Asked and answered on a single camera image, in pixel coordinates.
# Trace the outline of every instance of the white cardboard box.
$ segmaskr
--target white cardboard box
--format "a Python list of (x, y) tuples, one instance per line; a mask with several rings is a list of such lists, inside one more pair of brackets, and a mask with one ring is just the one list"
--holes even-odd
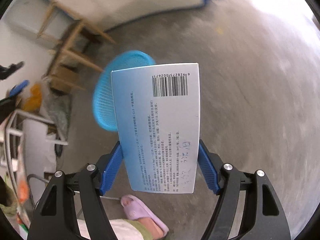
[(193, 193), (200, 130), (198, 64), (117, 70), (111, 79), (131, 188)]

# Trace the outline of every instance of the blue gripper pad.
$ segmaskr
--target blue gripper pad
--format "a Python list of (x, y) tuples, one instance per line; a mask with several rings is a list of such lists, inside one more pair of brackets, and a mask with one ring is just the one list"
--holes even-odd
[(116, 175), (120, 168), (122, 162), (122, 149), (120, 143), (118, 144), (117, 148), (114, 149), (112, 157), (109, 160), (105, 170), (101, 176), (101, 186), (100, 186), (100, 193), (102, 196), (111, 189), (113, 182), (115, 181)]
[(214, 169), (207, 153), (205, 152), (201, 144), (199, 144), (198, 163), (204, 176), (205, 182), (208, 185), (208, 188), (212, 190), (213, 193), (218, 194), (221, 190), (218, 185), (218, 173)]

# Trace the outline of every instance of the pink slipper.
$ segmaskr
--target pink slipper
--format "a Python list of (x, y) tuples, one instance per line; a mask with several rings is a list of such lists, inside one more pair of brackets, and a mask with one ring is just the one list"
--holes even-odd
[[(128, 205), (124, 205), (124, 198), (130, 198), (132, 201)], [(125, 195), (120, 200), (124, 208), (124, 213), (129, 220), (137, 220), (139, 218), (151, 218), (163, 231), (164, 236), (169, 232), (169, 228), (163, 223), (140, 199), (132, 195)]]

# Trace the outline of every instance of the wooden stool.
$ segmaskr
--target wooden stool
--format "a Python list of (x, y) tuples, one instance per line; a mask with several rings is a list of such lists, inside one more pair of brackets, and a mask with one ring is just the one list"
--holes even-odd
[[(48, 35), (44, 33), (47, 26), (49, 25), (49, 22), (52, 18), (53, 12), (55, 8), (59, 8), (66, 12), (68, 15), (70, 15), (74, 20), (77, 20), (77, 22), (72, 26), (72, 30), (68, 35), (61, 39), (57, 40), (55, 37)], [(61, 3), (52, 0), (47, 8), (47, 11), (45, 13), (44, 21), (40, 27), (40, 30), (38, 32), (37, 37), (43, 38), (48, 41), (52, 41), (58, 46), (58, 51), (55, 53), (55, 56), (49, 66), (49, 69), (46, 74), (46, 78), (49, 78), (50, 80), (59, 81), (67, 86), (75, 87), (79, 89), (83, 89), (82, 87), (74, 84), (73, 82), (70, 82), (69, 80), (65, 80), (59, 76), (56, 75), (57, 69), (60, 67), (62, 59), (67, 56), (70, 57), (77, 62), (86, 65), (88, 67), (93, 68), (94, 70), (97, 70), (99, 72), (102, 72), (103, 69), (97, 66), (95, 63), (93, 63), (86, 55), (82, 54), (81, 52), (78, 52), (72, 48), (74, 41), (76, 37), (79, 34), (84, 35), (89, 40), (93, 41), (95, 40), (94, 35), (90, 34), (88, 30), (93, 31), (94, 33), (99, 34), (107, 41), (110, 41), (111, 43), (115, 43), (115, 41), (106, 33), (104, 33), (102, 30), (100, 30), (97, 26), (95, 26), (93, 23), (91, 23), (89, 20), (83, 18), (81, 15), (77, 14), (76, 12), (72, 11), (70, 8), (65, 7)]]

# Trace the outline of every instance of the human foot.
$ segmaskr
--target human foot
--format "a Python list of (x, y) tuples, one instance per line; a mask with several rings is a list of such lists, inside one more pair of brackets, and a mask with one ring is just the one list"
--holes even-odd
[(121, 204), (129, 220), (137, 220), (152, 234), (153, 239), (164, 237), (169, 229), (153, 212), (137, 197), (126, 195)]

